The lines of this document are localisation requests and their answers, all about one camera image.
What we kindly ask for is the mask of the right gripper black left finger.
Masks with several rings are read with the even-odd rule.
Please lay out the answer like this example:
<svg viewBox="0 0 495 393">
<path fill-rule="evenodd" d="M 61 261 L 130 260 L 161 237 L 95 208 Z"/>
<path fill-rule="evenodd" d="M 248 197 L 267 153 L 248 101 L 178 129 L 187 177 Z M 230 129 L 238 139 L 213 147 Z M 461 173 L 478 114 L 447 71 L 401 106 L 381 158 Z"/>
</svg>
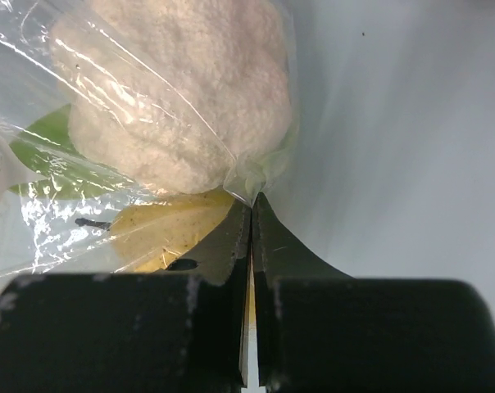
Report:
<svg viewBox="0 0 495 393">
<path fill-rule="evenodd" d="M 252 212 L 155 273 L 21 275 L 0 293 L 0 392 L 239 392 Z"/>
</svg>

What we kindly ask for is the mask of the zip bag orange seal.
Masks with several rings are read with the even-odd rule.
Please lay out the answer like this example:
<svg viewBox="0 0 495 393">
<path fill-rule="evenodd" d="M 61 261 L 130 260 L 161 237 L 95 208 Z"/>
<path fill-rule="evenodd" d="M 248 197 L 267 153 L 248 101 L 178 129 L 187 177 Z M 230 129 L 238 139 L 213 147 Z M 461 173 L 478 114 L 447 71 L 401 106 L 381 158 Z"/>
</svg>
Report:
<svg viewBox="0 0 495 393">
<path fill-rule="evenodd" d="M 285 2 L 0 1 L 0 291 L 164 269 L 298 130 Z"/>
</svg>

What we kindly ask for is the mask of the white cauliflower fake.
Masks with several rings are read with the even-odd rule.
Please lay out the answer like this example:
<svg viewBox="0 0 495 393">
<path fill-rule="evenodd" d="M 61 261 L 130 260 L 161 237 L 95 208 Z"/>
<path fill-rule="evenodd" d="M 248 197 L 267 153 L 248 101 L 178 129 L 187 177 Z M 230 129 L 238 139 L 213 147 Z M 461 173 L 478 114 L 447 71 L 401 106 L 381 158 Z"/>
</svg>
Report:
<svg viewBox="0 0 495 393">
<path fill-rule="evenodd" d="M 83 1 L 53 23 L 49 50 L 75 149 L 154 192 L 247 177 L 293 122 L 270 1 Z"/>
</svg>

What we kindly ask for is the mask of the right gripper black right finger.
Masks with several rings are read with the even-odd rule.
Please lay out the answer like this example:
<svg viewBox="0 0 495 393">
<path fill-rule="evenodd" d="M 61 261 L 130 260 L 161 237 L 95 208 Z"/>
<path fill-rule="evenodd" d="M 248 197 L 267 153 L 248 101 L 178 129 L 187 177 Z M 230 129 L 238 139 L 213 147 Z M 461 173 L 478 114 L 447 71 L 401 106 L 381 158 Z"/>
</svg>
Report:
<svg viewBox="0 0 495 393">
<path fill-rule="evenodd" d="M 353 278 L 252 208 L 260 384 L 269 392 L 495 392 L 495 323 L 453 279 Z"/>
</svg>

